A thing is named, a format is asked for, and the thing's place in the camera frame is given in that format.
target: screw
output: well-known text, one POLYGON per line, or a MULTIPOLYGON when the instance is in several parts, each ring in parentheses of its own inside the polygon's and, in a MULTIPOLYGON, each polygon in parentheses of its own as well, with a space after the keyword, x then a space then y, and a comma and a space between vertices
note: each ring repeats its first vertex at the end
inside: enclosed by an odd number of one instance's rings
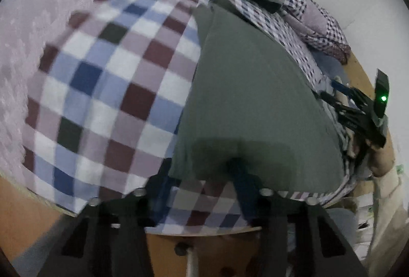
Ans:
POLYGON ((308 197, 306 202, 307 202, 308 205, 317 205, 318 204, 318 200, 316 199, 316 197, 308 197))
POLYGON ((260 189, 261 196, 273 196, 273 191, 270 188, 262 188, 260 189))
POLYGON ((146 195, 146 189, 144 188, 136 188, 133 191, 133 194, 137 197, 145 196, 146 195))
POLYGON ((187 250, 190 248, 190 246, 184 242, 179 242, 175 246, 175 254, 177 256, 186 256, 187 255, 187 250))
POLYGON ((89 200, 88 204, 91 207, 96 207, 97 205, 99 205, 101 203, 101 200, 97 197, 93 197, 92 199, 89 200))

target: checkered bed sheet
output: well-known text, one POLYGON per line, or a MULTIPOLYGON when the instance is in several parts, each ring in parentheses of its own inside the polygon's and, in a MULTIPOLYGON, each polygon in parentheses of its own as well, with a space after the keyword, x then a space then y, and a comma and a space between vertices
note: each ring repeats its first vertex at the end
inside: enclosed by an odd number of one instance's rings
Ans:
MULTIPOLYGON (((29 82, 25 185, 78 213, 91 197, 144 186, 171 157, 200 57, 191 9, 210 0, 95 0, 47 45, 29 82)), ((285 47, 314 87, 311 54, 278 15, 230 0, 285 47)), ((218 234, 247 227, 231 183, 174 181, 167 212, 149 232, 218 234)), ((287 193, 327 201, 332 194, 287 193)))

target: person's arm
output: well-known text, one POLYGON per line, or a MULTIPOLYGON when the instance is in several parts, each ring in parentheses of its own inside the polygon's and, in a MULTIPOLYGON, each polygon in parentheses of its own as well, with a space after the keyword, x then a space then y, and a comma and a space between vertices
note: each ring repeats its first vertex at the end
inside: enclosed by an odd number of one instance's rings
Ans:
POLYGON ((375 225, 365 266, 370 277, 384 277, 408 241, 408 213, 403 207, 403 188, 394 157, 383 149, 371 149, 369 167, 375 184, 375 225))

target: white wall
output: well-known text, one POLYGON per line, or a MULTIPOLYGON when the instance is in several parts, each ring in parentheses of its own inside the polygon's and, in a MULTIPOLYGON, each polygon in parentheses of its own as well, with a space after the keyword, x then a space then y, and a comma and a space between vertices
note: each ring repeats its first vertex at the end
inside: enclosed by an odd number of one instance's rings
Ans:
POLYGON ((403 0, 315 0, 339 22, 372 83, 376 69, 389 76, 389 129, 409 173, 409 10, 403 0))

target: bedding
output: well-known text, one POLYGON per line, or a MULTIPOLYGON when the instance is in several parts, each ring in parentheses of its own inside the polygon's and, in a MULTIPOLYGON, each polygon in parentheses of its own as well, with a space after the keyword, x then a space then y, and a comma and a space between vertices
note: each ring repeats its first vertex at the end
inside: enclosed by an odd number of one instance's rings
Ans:
MULTIPOLYGON (((23 130, 21 183, 73 212, 91 197, 120 197, 142 186, 172 155, 200 57, 191 8, 210 0, 95 1, 95 10, 73 13, 66 31, 45 47, 28 84, 23 130)), ((229 1, 288 51, 312 87, 322 83, 306 45, 278 14, 229 1)), ((341 189, 348 179, 345 173, 341 189)), ((218 234, 247 227, 231 183, 172 181, 168 211, 149 232, 218 234)), ((281 192, 322 203, 337 194, 281 192)))

